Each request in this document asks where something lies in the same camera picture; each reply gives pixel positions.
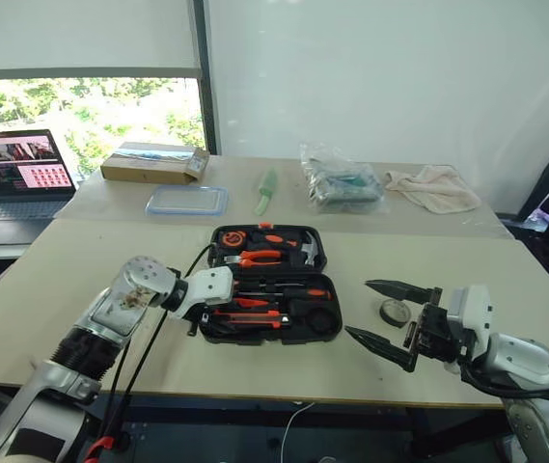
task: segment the white table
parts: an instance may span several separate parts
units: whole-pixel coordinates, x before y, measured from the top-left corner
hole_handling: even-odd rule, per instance
[[[417,174],[415,164],[373,164],[384,181],[397,170]],[[279,186],[262,217],[253,213],[259,201],[261,176],[274,168]],[[309,207],[308,189],[299,160],[211,156],[201,185],[229,189],[227,212],[221,217],[147,216],[145,207],[158,185],[110,181],[100,171],[81,185],[72,201],[58,214],[61,218],[128,220],[169,225],[273,224],[307,225],[321,232],[363,232],[440,236],[485,236],[512,239],[487,204],[458,214],[438,215],[388,191],[384,211],[370,214],[318,214]]]
[[[30,361],[52,354],[59,340],[94,297],[132,256],[152,255],[185,270],[207,244],[213,227],[59,219],[0,282],[0,385],[20,385]],[[549,277],[514,240],[324,231],[325,273],[340,298],[343,322],[401,343],[403,331],[376,314],[382,296],[367,279],[402,280],[444,289],[489,286],[493,327],[549,345]],[[414,315],[419,307],[410,304]],[[149,311],[133,339],[125,372],[131,373],[149,338],[158,310]],[[187,322],[168,322],[135,391],[155,395],[268,397],[422,406],[498,406],[420,359],[414,374],[369,353],[347,333],[305,345],[209,344],[186,336]],[[103,387],[108,389],[112,374]],[[125,386],[126,378],[120,387]]]

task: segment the laptop screen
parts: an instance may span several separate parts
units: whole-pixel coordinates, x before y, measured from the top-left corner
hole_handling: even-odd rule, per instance
[[[48,130],[0,133],[0,199],[70,197],[74,191]]]

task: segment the white wall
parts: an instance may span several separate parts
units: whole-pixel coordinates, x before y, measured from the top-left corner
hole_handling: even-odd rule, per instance
[[[198,68],[188,0],[0,0],[0,69]]]
[[[549,0],[208,0],[221,151],[454,165],[516,212],[549,160]]]

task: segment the white cord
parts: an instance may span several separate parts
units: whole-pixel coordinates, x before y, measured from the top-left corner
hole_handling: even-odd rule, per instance
[[[287,433],[289,432],[289,427],[291,426],[291,423],[293,422],[293,419],[297,417],[300,413],[302,413],[305,410],[308,410],[313,405],[315,405],[314,402],[309,403],[306,407],[300,408],[299,410],[296,410],[296,412],[291,415],[291,418],[289,418],[289,421],[287,423],[287,427],[285,428],[285,435],[283,436],[283,443],[281,444],[281,463],[283,463],[283,456],[285,454],[285,440],[287,439]]]

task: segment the plastic bag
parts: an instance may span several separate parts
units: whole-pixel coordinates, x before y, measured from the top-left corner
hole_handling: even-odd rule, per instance
[[[338,149],[301,144],[309,201],[319,212],[368,213],[383,206],[384,189],[370,164],[345,159]]]

